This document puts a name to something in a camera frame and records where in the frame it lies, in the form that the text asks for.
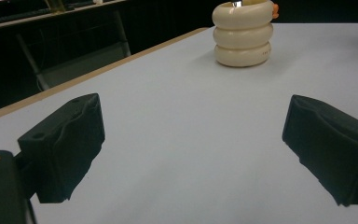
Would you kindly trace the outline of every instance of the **white table surface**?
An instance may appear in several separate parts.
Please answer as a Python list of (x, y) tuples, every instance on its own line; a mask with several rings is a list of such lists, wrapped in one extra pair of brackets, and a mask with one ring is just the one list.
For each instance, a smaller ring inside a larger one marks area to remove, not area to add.
[(358, 24), (274, 24), (248, 68), (214, 60), (213, 28), (0, 118), (0, 149), (77, 96), (101, 96), (106, 140), (70, 201), (39, 224), (358, 224), (282, 141), (290, 97), (358, 118)]

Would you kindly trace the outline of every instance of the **wooden table edge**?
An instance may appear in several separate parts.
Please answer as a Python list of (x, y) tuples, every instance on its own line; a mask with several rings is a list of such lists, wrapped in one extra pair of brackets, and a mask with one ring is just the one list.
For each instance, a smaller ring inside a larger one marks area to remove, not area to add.
[(113, 68), (116, 68), (118, 66), (121, 66), (124, 63), (128, 63), (128, 62), (130, 62), (132, 60), (135, 60), (137, 58), (145, 56), (146, 54), (149, 54), (149, 53), (151, 53), (153, 51), (156, 51), (158, 49), (165, 48), (165, 47), (167, 47), (167, 46), (169, 46), (169, 45), (171, 45), (173, 43), (176, 43), (176, 42), (178, 42), (180, 40), (186, 39), (186, 38), (188, 38), (188, 37), (190, 37), (192, 35), (195, 35), (197, 33), (202, 32), (202, 31), (204, 31), (206, 29), (208, 29), (208, 28), (199, 28), (199, 29), (196, 29), (196, 30), (191, 31), (189, 33), (186, 33), (184, 35), (179, 35), (176, 38), (173, 38), (171, 40), (168, 40), (166, 42), (158, 44), (158, 45), (156, 45), (156, 46), (154, 46), (154, 47), (152, 47), (150, 49), (143, 50), (141, 52), (138, 52), (136, 54), (131, 55), (130, 57), (124, 58), (124, 59), (119, 60), (119, 61), (117, 61), (115, 63), (108, 64), (105, 67), (102, 67), (102, 68), (94, 70), (94, 71), (92, 71), (90, 73), (87, 73), (84, 76), (74, 78), (74, 79), (72, 79), (72, 80), (70, 80), (68, 82), (62, 83), (59, 86), (56, 86), (56, 87), (51, 88), (51, 89), (48, 89), (46, 91), (39, 92), (38, 94), (35, 94), (35, 95), (30, 96), (28, 98), (25, 98), (25, 99), (23, 99), (21, 101), (18, 101), (17, 103), (2, 107), (2, 108), (0, 108), (0, 118), (3, 117), (4, 115), (12, 113), (12, 112), (14, 112), (14, 111), (16, 111), (18, 109), (21, 109), (21, 108), (23, 108), (23, 107), (25, 107), (27, 105), (31, 105), (31, 104), (33, 104), (35, 102), (41, 101), (41, 100), (43, 100), (43, 99), (45, 99), (45, 98), (47, 98), (47, 97), (49, 97), (51, 95), (54, 95), (54, 94), (56, 94), (56, 93), (58, 93), (60, 91), (64, 91), (66, 89), (69, 89), (69, 88), (71, 88), (71, 87), (73, 87), (73, 86), (75, 86), (75, 85), (77, 85), (77, 84), (79, 84), (81, 82), (89, 80), (89, 79), (91, 79), (93, 77), (97, 77), (98, 75), (100, 75), (100, 74), (102, 74), (102, 73), (104, 73), (106, 71), (109, 71), (109, 70), (111, 70)]

